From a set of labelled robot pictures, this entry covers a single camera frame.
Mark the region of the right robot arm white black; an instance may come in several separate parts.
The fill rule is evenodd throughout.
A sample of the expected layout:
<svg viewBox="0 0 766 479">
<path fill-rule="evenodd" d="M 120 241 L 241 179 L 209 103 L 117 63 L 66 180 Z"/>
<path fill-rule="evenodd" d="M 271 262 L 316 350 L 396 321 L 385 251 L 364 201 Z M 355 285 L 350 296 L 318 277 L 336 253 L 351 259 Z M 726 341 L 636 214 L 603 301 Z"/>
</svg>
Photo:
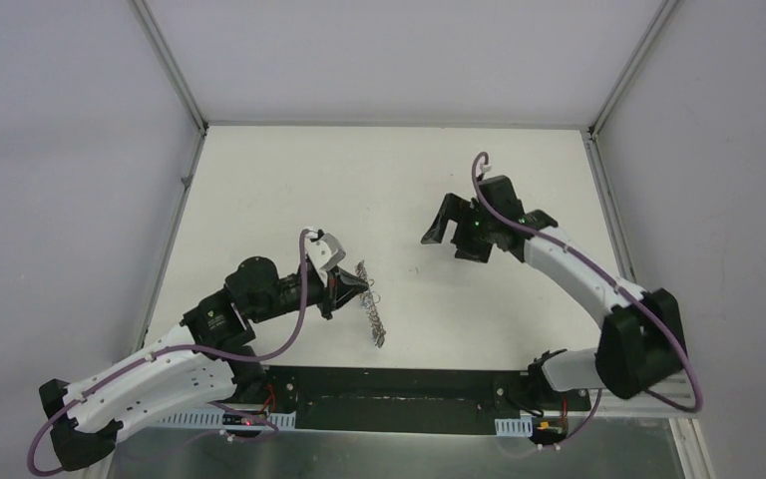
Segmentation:
<svg viewBox="0 0 766 479">
<path fill-rule="evenodd" d="M 534 360 L 526 383 L 532 404 L 552 408 L 572 389 L 606 389 L 630 399 L 682 370 L 684 335 L 669 291 L 648 291 L 604 272 L 550 215 L 526 211 L 509 178 L 478 178 L 476 185 L 470 200 L 445 194 L 421 242 L 441 242 L 453 224 L 456 258 L 486 263 L 494 249 L 511 254 L 557 284 L 600 331 L 594 348 L 546 352 Z"/>
</svg>

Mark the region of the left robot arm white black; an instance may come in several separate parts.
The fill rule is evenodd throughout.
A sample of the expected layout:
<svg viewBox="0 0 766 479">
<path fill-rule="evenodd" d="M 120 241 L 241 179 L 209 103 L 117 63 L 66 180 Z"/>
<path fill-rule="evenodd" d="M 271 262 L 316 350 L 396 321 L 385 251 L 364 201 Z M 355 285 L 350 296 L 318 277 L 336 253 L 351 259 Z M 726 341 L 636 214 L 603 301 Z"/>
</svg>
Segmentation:
<svg viewBox="0 0 766 479">
<path fill-rule="evenodd" d="M 250 347 L 253 325 L 313 305 L 322 317 L 367 292 L 368 282 L 339 267 L 315 269 L 304 260 L 279 276 L 268 258 L 244 260 L 217 292 L 166 334 L 108 369 L 75 382 L 51 379 L 39 388 L 60 471 L 78 471 L 109 456 L 151 423 L 202 403 L 232 396 L 256 401 L 262 363 Z"/>
</svg>

